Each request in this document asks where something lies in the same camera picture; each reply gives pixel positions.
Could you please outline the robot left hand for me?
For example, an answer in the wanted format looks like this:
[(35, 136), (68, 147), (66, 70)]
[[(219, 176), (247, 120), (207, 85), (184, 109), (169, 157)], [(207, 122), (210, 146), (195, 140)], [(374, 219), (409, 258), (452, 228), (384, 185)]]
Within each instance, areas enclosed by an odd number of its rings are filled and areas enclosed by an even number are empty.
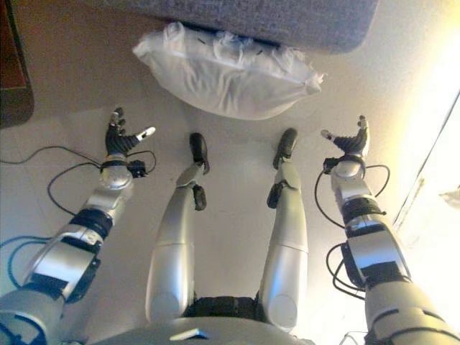
[(136, 134), (128, 135), (125, 133), (125, 123), (126, 119), (124, 118), (123, 108), (115, 108), (111, 113), (105, 134), (105, 145), (108, 156), (123, 155), (126, 157), (134, 147), (156, 132), (154, 126), (149, 126)]

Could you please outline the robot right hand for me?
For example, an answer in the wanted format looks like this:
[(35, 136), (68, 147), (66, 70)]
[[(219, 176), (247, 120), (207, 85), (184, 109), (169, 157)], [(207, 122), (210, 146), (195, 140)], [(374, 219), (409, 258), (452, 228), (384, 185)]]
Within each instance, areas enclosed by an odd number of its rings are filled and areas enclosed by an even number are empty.
[(354, 136), (339, 136), (331, 133), (327, 129), (321, 130), (321, 136), (332, 142), (345, 155), (356, 155), (366, 157), (369, 151), (370, 133), (369, 122), (363, 115), (359, 116), (357, 122), (358, 132)]

